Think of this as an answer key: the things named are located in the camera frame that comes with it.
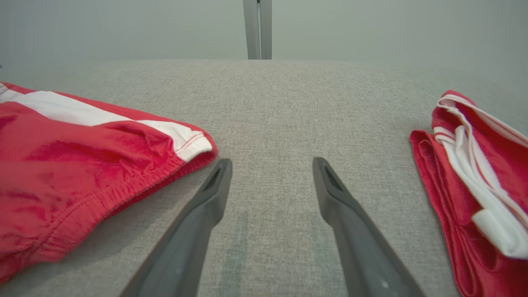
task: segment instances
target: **clothing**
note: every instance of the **clothing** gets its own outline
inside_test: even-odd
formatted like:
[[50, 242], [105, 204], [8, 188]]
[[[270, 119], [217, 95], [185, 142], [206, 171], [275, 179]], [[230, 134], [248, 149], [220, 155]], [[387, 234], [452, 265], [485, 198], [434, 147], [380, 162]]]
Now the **clothing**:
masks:
[[217, 154], [193, 125], [0, 83], [0, 284]]
[[463, 296], [526, 296], [528, 138], [446, 92], [410, 136]]

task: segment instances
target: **red garment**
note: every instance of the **red garment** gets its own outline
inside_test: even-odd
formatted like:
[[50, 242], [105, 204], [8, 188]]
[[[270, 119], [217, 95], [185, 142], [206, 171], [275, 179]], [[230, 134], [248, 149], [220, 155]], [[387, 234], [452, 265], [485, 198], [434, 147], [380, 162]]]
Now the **red garment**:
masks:
[[0, 83], [0, 284], [217, 154], [193, 125]]
[[[463, 296], [528, 296], [528, 261], [525, 260], [526, 242], [523, 241], [523, 230], [508, 229], [511, 236], [506, 236], [505, 240], [491, 238], [493, 232], [490, 230], [484, 232], [488, 237], [484, 236], [481, 231], [486, 228], [486, 224], [495, 227], [493, 224], [496, 222], [482, 222], [479, 219], [488, 218], [475, 215], [486, 207], [491, 211], [496, 209], [486, 204], [485, 199], [476, 198], [472, 193], [477, 184], [479, 189], [495, 194], [496, 201], [492, 202], [499, 201], [500, 205], [507, 205], [505, 209], [512, 215], [504, 218], [505, 224], [516, 222], [523, 228], [526, 227], [526, 137], [478, 109], [471, 100], [454, 91], [443, 95], [432, 116], [435, 135], [426, 131], [413, 131], [410, 140], [418, 171], [444, 231], [460, 293]], [[461, 173], [460, 168], [457, 169], [458, 172], [455, 170], [456, 158], [448, 153], [450, 143], [453, 147], [456, 147], [455, 143], [461, 144], [458, 156], [468, 158], [466, 172], [474, 174], [473, 177]], [[513, 202], [506, 201], [506, 196]], [[499, 219], [503, 219], [501, 214], [495, 213]], [[475, 224], [476, 221], [483, 224], [481, 229]], [[517, 244], [501, 245], [510, 239]], [[511, 255], [503, 255], [500, 249]]]

